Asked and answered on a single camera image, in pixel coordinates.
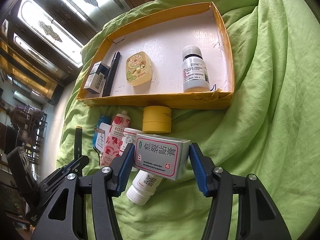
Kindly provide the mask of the black pen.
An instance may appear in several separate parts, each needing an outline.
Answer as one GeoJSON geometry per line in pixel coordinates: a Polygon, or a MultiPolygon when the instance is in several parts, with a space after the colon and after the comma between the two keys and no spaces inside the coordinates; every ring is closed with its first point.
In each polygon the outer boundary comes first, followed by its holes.
{"type": "Polygon", "coordinates": [[[74,139],[74,160],[82,156],[82,127],[76,126],[74,139]]]}
{"type": "Polygon", "coordinates": [[[118,68],[120,57],[121,57],[121,53],[119,51],[117,51],[113,56],[113,59],[110,65],[110,71],[104,85],[102,97],[110,96],[111,94],[111,89],[112,89],[114,77],[118,68]]]}

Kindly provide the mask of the white power adapter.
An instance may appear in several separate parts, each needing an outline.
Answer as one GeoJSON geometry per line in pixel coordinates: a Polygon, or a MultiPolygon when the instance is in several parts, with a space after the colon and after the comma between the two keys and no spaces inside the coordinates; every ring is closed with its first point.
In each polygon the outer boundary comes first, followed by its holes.
{"type": "Polygon", "coordinates": [[[95,131],[95,141],[93,143],[93,146],[98,152],[103,152],[105,143],[106,143],[106,137],[108,135],[110,129],[110,125],[108,124],[102,124],[101,128],[97,128],[95,131]]]}

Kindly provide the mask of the blue battery pack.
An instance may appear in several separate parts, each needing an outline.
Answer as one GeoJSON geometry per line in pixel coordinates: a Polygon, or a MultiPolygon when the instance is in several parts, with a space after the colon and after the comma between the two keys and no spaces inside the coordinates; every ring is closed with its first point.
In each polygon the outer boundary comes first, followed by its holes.
{"type": "Polygon", "coordinates": [[[101,115],[101,116],[100,116],[100,118],[99,118],[99,120],[98,120],[98,123],[97,123],[97,125],[96,125],[96,127],[95,127],[95,129],[94,129],[94,136],[93,136],[92,145],[93,145],[93,143],[94,143],[94,141],[95,141],[95,138],[96,138],[95,131],[96,131],[97,128],[101,128],[101,127],[102,127],[102,124],[108,124],[108,125],[110,125],[110,124],[111,124],[111,118],[108,117],[108,116],[104,116],[104,115],[101,115]]]}

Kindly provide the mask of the white bottle red label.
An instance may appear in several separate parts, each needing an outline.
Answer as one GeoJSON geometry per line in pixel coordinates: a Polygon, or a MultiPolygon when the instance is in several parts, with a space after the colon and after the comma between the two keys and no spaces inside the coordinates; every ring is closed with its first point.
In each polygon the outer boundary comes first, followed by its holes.
{"type": "Polygon", "coordinates": [[[133,128],[125,128],[123,131],[123,136],[120,143],[119,155],[122,155],[128,144],[136,144],[136,135],[143,134],[143,131],[133,128]]]}

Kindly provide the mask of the rose hand cream tube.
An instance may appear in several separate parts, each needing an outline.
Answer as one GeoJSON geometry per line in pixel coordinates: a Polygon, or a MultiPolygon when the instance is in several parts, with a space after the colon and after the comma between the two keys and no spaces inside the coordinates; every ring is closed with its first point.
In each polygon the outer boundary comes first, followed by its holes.
{"type": "Polygon", "coordinates": [[[110,166],[115,157],[120,156],[120,146],[124,129],[129,127],[131,118],[127,111],[118,113],[111,124],[105,147],[100,160],[100,167],[110,166]]]}

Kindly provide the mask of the white bottle QR label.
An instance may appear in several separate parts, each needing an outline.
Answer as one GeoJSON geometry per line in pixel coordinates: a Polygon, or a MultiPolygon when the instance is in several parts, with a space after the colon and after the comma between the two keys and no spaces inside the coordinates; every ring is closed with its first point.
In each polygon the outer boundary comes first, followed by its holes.
{"type": "Polygon", "coordinates": [[[126,192],[127,198],[137,205],[145,205],[163,181],[163,177],[140,170],[126,192]]]}

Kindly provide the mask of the white red ointment box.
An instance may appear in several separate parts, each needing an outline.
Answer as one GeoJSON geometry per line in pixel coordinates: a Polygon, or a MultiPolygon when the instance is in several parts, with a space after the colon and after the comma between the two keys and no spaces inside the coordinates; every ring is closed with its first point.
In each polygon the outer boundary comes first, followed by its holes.
{"type": "Polygon", "coordinates": [[[137,134],[134,167],[178,180],[187,169],[190,140],[155,134],[137,134]]]}

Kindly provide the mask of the yellow round jar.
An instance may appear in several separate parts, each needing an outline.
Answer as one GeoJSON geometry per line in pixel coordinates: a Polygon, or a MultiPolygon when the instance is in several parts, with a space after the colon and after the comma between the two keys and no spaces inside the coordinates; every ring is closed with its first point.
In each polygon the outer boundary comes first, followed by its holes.
{"type": "Polygon", "coordinates": [[[165,106],[147,106],[143,109],[142,131],[165,134],[171,132],[172,110],[165,106]]]}

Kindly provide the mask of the blue white medicine box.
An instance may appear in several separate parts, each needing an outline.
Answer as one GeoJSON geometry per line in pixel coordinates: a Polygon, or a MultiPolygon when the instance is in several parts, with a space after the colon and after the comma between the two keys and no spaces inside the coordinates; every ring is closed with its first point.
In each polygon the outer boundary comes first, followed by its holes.
{"type": "Polygon", "coordinates": [[[110,67],[104,64],[102,61],[93,64],[93,67],[85,82],[84,90],[89,91],[92,94],[100,94],[109,71],[110,67]]]}

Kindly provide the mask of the yellow cartoon timer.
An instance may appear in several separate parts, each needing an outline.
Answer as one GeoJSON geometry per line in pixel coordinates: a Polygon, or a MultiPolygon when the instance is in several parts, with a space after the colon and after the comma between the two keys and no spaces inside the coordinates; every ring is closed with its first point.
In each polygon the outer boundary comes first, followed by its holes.
{"type": "Polygon", "coordinates": [[[126,60],[126,81],[133,87],[140,86],[152,79],[151,60],[149,56],[140,51],[126,60]]]}

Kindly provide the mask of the grey white medicine bottle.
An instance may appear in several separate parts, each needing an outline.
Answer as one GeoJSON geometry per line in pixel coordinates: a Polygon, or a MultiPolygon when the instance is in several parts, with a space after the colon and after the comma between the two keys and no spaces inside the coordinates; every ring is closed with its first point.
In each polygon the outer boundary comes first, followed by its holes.
{"type": "Polygon", "coordinates": [[[208,92],[210,83],[206,63],[198,46],[188,45],[182,50],[183,91],[208,92]]]}

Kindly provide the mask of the green bed sheet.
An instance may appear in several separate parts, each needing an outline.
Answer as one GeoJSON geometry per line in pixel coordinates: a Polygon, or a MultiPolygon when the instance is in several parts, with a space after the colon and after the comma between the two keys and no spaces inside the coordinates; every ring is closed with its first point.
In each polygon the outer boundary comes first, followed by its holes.
{"type": "Polygon", "coordinates": [[[256,174],[297,239],[319,210],[319,21],[305,0],[155,0],[109,21],[82,49],[84,68],[66,106],[56,164],[73,159],[81,126],[82,151],[90,158],[84,174],[99,171],[94,127],[121,107],[88,107],[77,96],[104,38],[148,14],[196,2],[213,2],[222,15],[235,93],[227,109],[174,110],[171,135],[198,143],[232,174],[256,174]]]}

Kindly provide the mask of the yellow cardboard tray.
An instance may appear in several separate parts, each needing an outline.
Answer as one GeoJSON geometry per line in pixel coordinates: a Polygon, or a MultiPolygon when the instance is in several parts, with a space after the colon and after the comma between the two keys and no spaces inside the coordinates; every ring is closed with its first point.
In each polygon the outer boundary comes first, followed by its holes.
{"type": "Polygon", "coordinates": [[[120,60],[110,96],[80,88],[79,101],[88,106],[162,105],[176,109],[223,109],[232,103],[232,49],[225,23],[213,2],[165,9],[134,20],[109,34],[92,61],[109,64],[116,52],[120,52],[120,60]],[[201,50],[210,82],[207,92],[183,90],[182,51],[187,45],[201,50]],[[125,63],[141,51],[151,60],[152,79],[133,87],[125,63]]]}

